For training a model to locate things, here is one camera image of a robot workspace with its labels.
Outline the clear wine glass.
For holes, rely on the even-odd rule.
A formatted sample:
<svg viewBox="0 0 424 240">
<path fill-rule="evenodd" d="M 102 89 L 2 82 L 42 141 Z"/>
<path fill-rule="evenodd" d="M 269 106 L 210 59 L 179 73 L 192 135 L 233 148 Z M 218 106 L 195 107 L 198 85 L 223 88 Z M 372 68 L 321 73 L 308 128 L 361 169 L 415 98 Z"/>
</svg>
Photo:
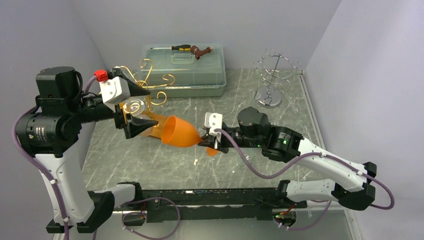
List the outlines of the clear wine glass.
<svg viewBox="0 0 424 240">
<path fill-rule="evenodd" d="M 133 125 L 141 126 L 144 121 L 152 121 L 153 119 L 147 114 L 147 106 L 145 102 L 137 97 L 131 97 L 123 104 L 123 110 L 126 114 L 130 114 L 130 122 Z"/>
</svg>

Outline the gold wire wine glass rack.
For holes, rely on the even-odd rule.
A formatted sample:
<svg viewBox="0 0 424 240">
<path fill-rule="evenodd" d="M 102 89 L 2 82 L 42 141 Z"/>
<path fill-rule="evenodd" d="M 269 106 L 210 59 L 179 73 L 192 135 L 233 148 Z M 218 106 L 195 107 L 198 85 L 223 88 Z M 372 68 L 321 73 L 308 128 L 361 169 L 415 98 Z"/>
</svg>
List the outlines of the gold wire wine glass rack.
<svg viewBox="0 0 424 240">
<path fill-rule="evenodd" d="M 124 72 L 128 73 L 130 75 L 130 79 L 134 80 L 140 87 L 143 87 L 143 88 L 148 89 L 148 90 L 157 90 L 160 87 L 168 87 L 168 86 L 171 86 L 175 83 L 175 80 L 176 80 L 175 77 L 172 74 L 166 73 L 162 76 L 162 80 L 165 81 L 164 84 L 158 84 L 158 85 L 149 84 L 148 79 L 149 79 L 151 72 L 153 70 L 153 62 L 148 58 L 144 58 L 139 62 L 138 66 L 141 69 L 144 69 L 147 66 L 149 66 L 147 75 L 144 79 L 136 79 L 134 74 L 131 72 L 131 70 L 128 67 L 126 67 L 124 65 L 121 65 L 120 67 L 123 67 Z M 163 105 L 167 101 L 168 96 L 164 91 L 162 91 L 162 90 L 159 91 L 156 94 L 156 98 L 159 99 L 160 95 L 162 95 L 164 97 L 164 100 L 160 103 L 153 102 L 153 98 L 150 95 L 144 96 L 144 97 L 140 97 L 140 96 L 135 97 L 135 98 L 140 98 L 144 101 L 144 103 L 147 106 L 147 110 L 146 110 L 147 115 L 149 117 L 151 117 L 153 120 L 159 122 L 158 125 L 153 128 L 152 133 L 149 136 L 147 136 L 147 137 L 152 137 L 152 138 L 156 138 L 156 139 L 159 139 L 161 137 L 163 126 L 164 126 L 166 120 L 168 119 L 166 116 L 154 113 L 154 111 L 153 111 L 154 106 Z"/>
</svg>

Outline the orange plastic wine glass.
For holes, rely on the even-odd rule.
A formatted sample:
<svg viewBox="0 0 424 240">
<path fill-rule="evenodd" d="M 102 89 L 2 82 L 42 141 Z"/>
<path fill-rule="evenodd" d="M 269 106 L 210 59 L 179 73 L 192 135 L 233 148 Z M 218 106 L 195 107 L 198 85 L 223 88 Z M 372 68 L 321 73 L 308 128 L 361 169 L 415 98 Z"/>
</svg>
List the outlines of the orange plastic wine glass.
<svg viewBox="0 0 424 240">
<path fill-rule="evenodd" d="M 210 129 L 209 133 L 213 136 L 218 134 L 215 129 Z M 166 145 L 188 148 L 197 145 L 201 136 L 191 123 L 172 115 L 165 121 L 160 139 Z"/>
</svg>

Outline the clear stemless glass front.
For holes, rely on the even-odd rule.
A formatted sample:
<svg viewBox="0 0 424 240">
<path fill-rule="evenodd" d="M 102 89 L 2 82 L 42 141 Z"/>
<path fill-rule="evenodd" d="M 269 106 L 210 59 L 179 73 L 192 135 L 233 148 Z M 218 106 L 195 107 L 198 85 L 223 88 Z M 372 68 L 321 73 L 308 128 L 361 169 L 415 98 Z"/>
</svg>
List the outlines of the clear stemless glass front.
<svg viewBox="0 0 424 240">
<path fill-rule="evenodd" d="M 254 159 L 254 156 L 251 153 L 250 154 L 244 154 L 244 158 L 251 165 L 252 161 Z M 239 155 L 235 158 L 235 163 L 236 163 L 236 167 L 238 167 L 240 169 L 245 169 L 248 166 L 245 163 L 245 161 L 243 160 L 243 158 L 240 157 Z"/>
</svg>

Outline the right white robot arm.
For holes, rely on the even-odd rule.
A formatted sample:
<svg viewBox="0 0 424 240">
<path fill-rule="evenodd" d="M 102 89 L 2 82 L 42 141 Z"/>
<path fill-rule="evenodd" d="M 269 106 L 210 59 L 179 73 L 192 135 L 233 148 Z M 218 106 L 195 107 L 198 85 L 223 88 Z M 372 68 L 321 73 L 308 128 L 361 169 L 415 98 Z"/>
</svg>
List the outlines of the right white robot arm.
<svg viewBox="0 0 424 240">
<path fill-rule="evenodd" d="M 206 112 L 199 146 L 210 147 L 221 153 L 234 148 L 246 163 L 242 149 L 259 149 L 262 156 L 286 164 L 310 169 L 325 176 L 323 180 L 280 181 L 276 203 L 287 208 L 292 203 L 303 201 L 335 201 L 341 206 L 363 211 L 375 201 L 376 189 L 371 185 L 377 166 L 345 160 L 324 150 L 288 127 L 272 125 L 265 113 L 247 107 L 237 115 L 237 127 L 228 127 L 223 115 Z"/>
</svg>

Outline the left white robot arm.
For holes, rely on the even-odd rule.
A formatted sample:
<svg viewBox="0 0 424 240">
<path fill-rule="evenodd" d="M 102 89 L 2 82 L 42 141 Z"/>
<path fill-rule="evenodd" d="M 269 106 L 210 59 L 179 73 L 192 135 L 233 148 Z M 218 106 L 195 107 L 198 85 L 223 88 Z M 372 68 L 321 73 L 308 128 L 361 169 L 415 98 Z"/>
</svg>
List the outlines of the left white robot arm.
<svg viewBox="0 0 424 240">
<path fill-rule="evenodd" d="M 127 139 L 156 126 L 157 121 L 134 117 L 120 107 L 130 98 L 150 95 L 150 91 L 128 79 L 118 67 L 94 73 L 92 81 L 99 83 L 99 94 L 90 93 L 90 86 L 83 84 L 82 75 L 71 66 L 43 69 L 35 80 L 39 91 L 35 106 L 13 124 L 12 138 L 20 153 L 38 169 L 48 191 L 53 218 L 47 232 L 68 237 L 74 227 L 79 233 L 90 234 L 115 208 L 126 205 L 139 209 L 144 196 L 138 182 L 87 190 L 77 143 L 86 123 L 112 119 Z"/>
</svg>

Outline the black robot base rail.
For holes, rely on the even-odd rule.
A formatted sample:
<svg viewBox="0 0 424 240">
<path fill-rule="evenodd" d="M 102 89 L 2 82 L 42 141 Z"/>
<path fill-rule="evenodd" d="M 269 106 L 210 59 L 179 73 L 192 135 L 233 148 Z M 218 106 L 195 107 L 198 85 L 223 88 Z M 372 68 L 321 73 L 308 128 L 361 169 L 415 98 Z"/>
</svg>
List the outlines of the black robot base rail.
<svg viewBox="0 0 424 240">
<path fill-rule="evenodd" d="M 176 220 L 255 219 L 272 221 L 285 210 L 305 209 L 307 202 L 291 202 L 275 187 L 149 189 L 145 203 L 120 205 L 116 212 L 144 214 L 147 223 Z"/>
</svg>

